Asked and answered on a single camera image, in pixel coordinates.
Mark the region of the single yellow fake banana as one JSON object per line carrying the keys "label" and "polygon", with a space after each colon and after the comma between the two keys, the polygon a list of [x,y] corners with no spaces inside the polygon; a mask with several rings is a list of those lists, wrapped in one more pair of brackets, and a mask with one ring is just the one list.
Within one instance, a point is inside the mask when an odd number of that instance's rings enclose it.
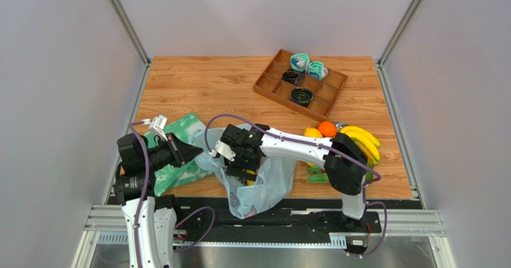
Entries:
{"label": "single yellow fake banana", "polygon": [[252,171],[252,170],[247,170],[246,171],[246,174],[248,175],[248,178],[246,180],[246,185],[247,186],[252,186],[254,185],[254,182],[257,178],[257,174],[255,171]]}

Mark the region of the orange fake tangerine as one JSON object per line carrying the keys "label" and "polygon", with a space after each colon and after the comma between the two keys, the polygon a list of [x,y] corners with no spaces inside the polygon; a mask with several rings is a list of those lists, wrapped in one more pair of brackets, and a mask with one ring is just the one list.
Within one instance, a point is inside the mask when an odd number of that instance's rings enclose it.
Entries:
{"label": "orange fake tangerine", "polygon": [[332,122],[323,121],[318,124],[317,129],[321,132],[324,137],[335,137],[338,129]]}

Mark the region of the translucent printed plastic bag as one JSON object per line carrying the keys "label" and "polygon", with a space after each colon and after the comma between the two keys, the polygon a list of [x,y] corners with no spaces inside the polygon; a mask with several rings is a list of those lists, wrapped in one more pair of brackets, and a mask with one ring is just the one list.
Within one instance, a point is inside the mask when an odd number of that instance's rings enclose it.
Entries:
{"label": "translucent printed plastic bag", "polygon": [[206,143],[213,146],[224,130],[208,129],[207,140],[203,130],[188,137],[191,145],[203,149],[203,153],[195,157],[198,167],[213,172],[224,187],[233,216],[245,219],[273,208],[291,191],[297,161],[279,156],[266,157],[261,161],[254,184],[244,185],[238,178],[226,174],[224,158],[213,158],[208,154]]}

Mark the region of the yellow fake lemon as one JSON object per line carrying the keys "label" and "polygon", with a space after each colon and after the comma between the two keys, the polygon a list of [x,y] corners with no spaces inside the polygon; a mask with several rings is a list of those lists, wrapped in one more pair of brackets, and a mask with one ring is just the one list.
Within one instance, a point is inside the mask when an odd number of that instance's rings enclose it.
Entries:
{"label": "yellow fake lemon", "polygon": [[303,135],[311,138],[323,138],[323,134],[317,128],[306,128]]}

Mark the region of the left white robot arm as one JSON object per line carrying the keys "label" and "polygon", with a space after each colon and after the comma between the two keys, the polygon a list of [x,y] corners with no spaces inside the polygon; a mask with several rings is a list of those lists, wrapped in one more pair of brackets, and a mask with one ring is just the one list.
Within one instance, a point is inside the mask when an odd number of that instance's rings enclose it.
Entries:
{"label": "left white robot arm", "polygon": [[155,172],[170,165],[182,167],[203,149],[168,133],[149,148],[146,137],[131,133],[117,141],[123,174],[114,193],[127,227],[130,267],[171,267],[175,197],[155,198]]}

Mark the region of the pink fake dragon fruit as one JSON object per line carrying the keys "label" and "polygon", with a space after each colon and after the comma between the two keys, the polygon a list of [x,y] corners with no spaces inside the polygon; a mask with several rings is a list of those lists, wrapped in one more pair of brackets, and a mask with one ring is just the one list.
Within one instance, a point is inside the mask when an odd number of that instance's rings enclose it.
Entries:
{"label": "pink fake dragon fruit", "polygon": [[322,168],[314,166],[306,170],[306,181],[309,183],[329,183],[329,178]]}

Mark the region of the yellow fake banana bunch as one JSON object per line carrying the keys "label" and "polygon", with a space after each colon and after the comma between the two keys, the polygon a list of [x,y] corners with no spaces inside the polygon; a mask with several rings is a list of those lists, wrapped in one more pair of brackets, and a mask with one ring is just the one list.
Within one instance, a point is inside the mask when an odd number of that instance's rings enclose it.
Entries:
{"label": "yellow fake banana bunch", "polygon": [[341,128],[339,132],[349,136],[373,165],[377,165],[380,162],[381,156],[378,149],[381,143],[371,133],[363,128],[352,125]]}

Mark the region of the red green fake mango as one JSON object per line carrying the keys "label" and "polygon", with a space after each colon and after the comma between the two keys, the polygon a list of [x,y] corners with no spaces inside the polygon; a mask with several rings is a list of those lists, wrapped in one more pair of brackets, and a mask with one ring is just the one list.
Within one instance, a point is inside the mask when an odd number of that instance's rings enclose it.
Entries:
{"label": "red green fake mango", "polygon": [[[374,167],[371,163],[368,163],[367,166],[369,168]],[[367,170],[366,175],[365,175],[365,182],[369,182],[370,180],[373,180],[373,178],[374,178],[374,175],[369,170]]]}

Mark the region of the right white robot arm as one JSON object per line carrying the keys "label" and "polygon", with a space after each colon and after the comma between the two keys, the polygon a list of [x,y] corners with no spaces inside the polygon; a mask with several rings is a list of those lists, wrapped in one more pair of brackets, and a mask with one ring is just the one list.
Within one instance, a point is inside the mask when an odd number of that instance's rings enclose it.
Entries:
{"label": "right white robot arm", "polygon": [[215,143],[211,155],[223,156],[234,176],[249,179],[247,170],[258,168],[262,157],[282,157],[308,162],[326,172],[333,189],[342,195],[345,219],[365,219],[365,183],[369,158],[349,136],[306,137],[285,133],[267,125],[255,124],[250,129],[228,125]]}

